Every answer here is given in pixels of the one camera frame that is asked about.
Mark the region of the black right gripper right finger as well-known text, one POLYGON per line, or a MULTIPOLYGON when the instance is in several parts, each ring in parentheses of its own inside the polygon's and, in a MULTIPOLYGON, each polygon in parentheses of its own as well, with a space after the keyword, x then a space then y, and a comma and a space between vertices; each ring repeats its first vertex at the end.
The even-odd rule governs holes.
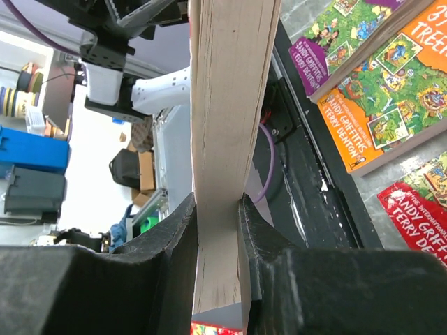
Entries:
POLYGON ((445 334, 446 269, 415 251, 300 248, 238 204, 245 334, 445 334))

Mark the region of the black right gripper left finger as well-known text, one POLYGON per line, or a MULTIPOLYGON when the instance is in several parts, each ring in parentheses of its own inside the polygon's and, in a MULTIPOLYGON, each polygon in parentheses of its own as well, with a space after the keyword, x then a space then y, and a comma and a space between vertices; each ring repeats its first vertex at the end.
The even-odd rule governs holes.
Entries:
POLYGON ((193 195, 109 254, 4 246, 1 333, 188 334, 197 254, 193 195))

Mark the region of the red 13-storey treehouse book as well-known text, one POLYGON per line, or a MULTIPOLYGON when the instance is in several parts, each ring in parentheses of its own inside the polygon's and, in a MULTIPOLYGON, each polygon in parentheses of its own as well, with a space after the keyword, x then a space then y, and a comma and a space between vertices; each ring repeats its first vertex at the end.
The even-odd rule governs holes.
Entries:
POLYGON ((446 266, 446 152, 377 194, 407 246, 446 266))

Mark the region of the dark grey cover book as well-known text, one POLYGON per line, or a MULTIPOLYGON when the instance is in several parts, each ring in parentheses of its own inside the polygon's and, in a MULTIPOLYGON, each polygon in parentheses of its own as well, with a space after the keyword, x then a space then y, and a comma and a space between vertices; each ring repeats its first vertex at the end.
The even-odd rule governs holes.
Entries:
POLYGON ((279 1, 190 1, 193 319, 243 327, 238 202, 252 166, 279 1))

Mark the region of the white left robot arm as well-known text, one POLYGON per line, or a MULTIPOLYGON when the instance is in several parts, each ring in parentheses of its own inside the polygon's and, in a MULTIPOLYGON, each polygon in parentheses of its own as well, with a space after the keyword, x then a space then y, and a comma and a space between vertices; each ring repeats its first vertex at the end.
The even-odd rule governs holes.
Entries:
POLYGON ((151 40, 157 26, 187 21, 187 1, 75 1, 79 18, 69 22, 83 29, 80 63, 87 77, 85 107, 104 115, 141 122, 164 108, 155 102, 163 89, 125 70, 129 41, 151 40))

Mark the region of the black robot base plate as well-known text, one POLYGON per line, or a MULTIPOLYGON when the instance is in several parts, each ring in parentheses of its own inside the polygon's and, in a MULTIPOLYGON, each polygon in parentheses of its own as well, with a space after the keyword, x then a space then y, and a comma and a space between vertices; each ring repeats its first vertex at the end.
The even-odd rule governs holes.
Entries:
POLYGON ((267 183, 272 224, 301 248, 383 247, 353 178, 346 172, 317 106, 304 92, 277 27, 254 168, 267 183))

